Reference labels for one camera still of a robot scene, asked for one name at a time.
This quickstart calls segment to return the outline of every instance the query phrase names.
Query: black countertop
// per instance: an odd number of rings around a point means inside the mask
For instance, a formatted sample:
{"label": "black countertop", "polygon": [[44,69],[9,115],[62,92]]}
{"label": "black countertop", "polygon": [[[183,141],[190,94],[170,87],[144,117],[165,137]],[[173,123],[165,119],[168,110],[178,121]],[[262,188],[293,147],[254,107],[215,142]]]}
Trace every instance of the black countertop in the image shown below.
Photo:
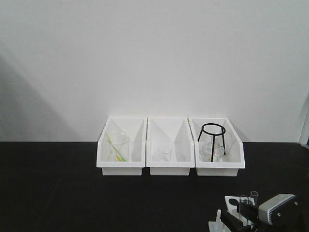
{"label": "black countertop", "polygon": [[2,232],[204,232],[224,196],[298,195],[309,209],[309,150],[244,143],[237,177],[103,176],[96,142],[0,143]]}

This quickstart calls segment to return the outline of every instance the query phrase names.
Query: glass tube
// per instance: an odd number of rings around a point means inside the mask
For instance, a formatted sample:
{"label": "glass tube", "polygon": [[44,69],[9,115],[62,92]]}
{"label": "glass tube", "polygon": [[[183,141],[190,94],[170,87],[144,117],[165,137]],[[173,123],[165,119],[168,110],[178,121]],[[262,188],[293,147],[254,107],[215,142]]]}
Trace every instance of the glass tube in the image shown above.
{"label": "glass tube", "polygon": [[257,206],[257,199],[259,197],[259,193],[257,191],[251,191],[250,193],[250,201],[252,201],[252,205]]}
{"label": "glass tube", "polygon": [[243,215],[241,215],[241,211],[242,211],[242,205],[244,204],[248,204],[249,203],[249,197],[245,196],[245,195],[241,195],[239,197],[239,219],[243,222],[244,226],[248,225],[248,219],[245,218]]}

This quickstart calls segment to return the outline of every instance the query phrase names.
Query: small glass beaker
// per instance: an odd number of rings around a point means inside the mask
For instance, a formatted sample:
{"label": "small glass beaker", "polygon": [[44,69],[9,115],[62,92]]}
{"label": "small glass beaker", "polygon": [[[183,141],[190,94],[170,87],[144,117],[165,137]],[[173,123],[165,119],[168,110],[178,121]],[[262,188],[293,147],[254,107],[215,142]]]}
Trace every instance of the small glass beaker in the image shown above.
{"label": "small glass beaker", "polygon": [[129,137],[124,133],[107,134],[108,160],[129,161]]}
{"label": "small glass beaker", "polygon": [[172,148],[169,145],[166,144],[160,145],[158,151],[159,153],[157,156],[157,161],[163,162],[171,160]]}

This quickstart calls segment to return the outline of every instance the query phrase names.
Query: plastic bin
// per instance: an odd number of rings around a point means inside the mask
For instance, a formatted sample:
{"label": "plastic bin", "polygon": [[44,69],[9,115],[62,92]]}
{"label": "plastic bin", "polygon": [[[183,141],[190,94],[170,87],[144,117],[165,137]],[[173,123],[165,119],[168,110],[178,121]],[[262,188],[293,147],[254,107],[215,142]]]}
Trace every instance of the plastic bin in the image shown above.
{"label": "plastic bin", "polygon": [[[200,157],[200,153],[203,152],[203,145],[211,141],[212,138],[212,136],[203,133],[200,141],[197,142],[201,127],[206,123],[216,123],[222,125],[226,129],[224,134],[224,162],[203,162]],[[195,144],[197,175],[237,176],[238,169],[245,168],[243,143],[227,118],[189,118],[189,124]],[[217,130],[218,131],[212,131],[212,133],[219,133],[220,128],[217,128]],[[217,136],[216,140],[217,139],[222,143],[221,136]]]}
{"label": "plastic bin", "polygon": [[[98,141],[97,167],[102,168],[103,175],[141,175],[145,167],[145,140],[147,130],[146,118],[109,117]],[[110,159],[109,136],[124,133],[128,140],[128,160]]]}
{"label": "plastic bin", "polygon": [[189,175],[195,162],[187,118],[148,118],[146,159],[150,175]]}

